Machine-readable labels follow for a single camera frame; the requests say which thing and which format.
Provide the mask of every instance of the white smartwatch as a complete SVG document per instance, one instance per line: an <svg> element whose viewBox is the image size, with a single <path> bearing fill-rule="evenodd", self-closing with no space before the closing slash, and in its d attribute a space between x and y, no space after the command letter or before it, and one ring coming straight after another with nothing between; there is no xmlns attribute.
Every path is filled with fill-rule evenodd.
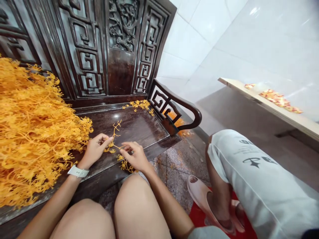
<svg viewBox="0 0 319 239"><path fill-rule="evenodd" d="M88 172L89 170L79 169L75 165L73 165L67 174L72 174L78 178L84 178L87 176Z"/></svg>

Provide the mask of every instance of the human hand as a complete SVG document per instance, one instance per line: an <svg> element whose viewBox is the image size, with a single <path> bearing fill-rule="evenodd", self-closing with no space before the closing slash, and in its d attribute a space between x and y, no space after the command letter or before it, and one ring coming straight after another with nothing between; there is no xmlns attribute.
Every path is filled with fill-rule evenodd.
<svg viewBox="0 0 319 239"><path fill-rule="evenodd" d="M137 142L124 142L122 145L125 145L125 147L120 150L121 154L135 169L144 173L150 168L151 164L148 162L141 145Z"/></svg>
<svg viewBox="0 0 319 239"><path fill-rule="evenodd" d="M99 134L93 139L90 139L87 144L85 154L77 167L79 169L88 170L102 155L104 149L112 142L113 137L108 137L106 134Z"/></svg>

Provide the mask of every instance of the pink slipper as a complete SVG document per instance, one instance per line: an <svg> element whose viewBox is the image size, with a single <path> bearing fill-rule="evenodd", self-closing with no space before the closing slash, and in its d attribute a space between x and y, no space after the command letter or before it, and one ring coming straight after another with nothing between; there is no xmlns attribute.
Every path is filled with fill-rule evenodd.
<svg viewBox="0 0 319 239"><path fill-rule="evenodd" d="M191 177L195 177L194 175L190 175L187 180L187 188L188 191L194 200L194 202L199 206L200 209L206 214L207 218L211 223L213 223L216 227L219 227L223 232L235 235L236 231L234 225L232 225L231 229L224 228L216 219L213 212L211 211L208 202L207 202L207 193L211 192L211 190L197 177L196 182L191 182Z"/></svg>
<svg viewBox="0 0 319 239"><path fill-rule="evenodd" d="M240 223L238 220L238 217L236 216L236 207L239 204L238 200L232 200L231 205L230 205L230 218L236 228L236 230L240 233L245 232L245 228L243 225Z"/></svg>

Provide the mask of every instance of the carved wooden backrest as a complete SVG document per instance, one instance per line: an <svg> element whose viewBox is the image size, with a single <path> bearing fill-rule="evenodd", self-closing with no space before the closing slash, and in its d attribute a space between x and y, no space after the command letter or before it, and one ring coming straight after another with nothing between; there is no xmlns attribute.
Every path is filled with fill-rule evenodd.
<svg viewBox="0 0 319 239"><path fill-rule="evenodd" d="M176 8L168 0L0 0L0 53L61 80L74 108L146 99Z"/></svg>

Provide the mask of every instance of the red mat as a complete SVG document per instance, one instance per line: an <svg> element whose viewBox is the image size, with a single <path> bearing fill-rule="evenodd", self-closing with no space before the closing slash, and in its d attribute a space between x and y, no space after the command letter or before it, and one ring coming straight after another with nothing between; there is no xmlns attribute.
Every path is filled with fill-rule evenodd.
<svg viewBox="0 0 319 239"><path fill-rule="evenodd" d="M233 192L232 199L238 200L236 194ZM205 213L197 206L197 204L194 202L192 209L189 214L190 219L193 221L195 227L204 227L205 225ZM227 236L230 239L257 239L256 233L254 229L252 228L252 225L250 224L246 214L245 214L245 232L239 233L236 231L236 235L230 235L227 234Z"/></svg>

